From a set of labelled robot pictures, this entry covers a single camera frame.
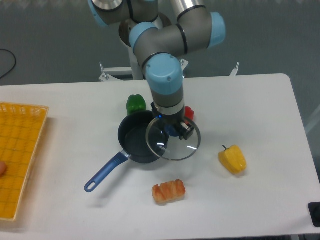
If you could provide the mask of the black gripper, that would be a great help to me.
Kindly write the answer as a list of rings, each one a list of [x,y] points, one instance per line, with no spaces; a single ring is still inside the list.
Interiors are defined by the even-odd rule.
[[[149,131],[171,131],[177,132],[180,140],[188,140],[194,132],[195,127],[185,118],[185,102],[180,101],[175,106],[164,107],[151,103],[154,120],[149,124]]]

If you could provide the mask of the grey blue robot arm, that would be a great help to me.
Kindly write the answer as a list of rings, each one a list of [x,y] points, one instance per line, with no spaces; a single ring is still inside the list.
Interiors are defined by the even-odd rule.
[[[154,115],[187,140],[193,133],[185,119],[183,71],[179,57],[221,44],[226,24],[202,0],[173,0],[177,23],[164,26],[156,0],[90,0],[95,20],[102,25],[129,21],[128,42],[147,80]]]

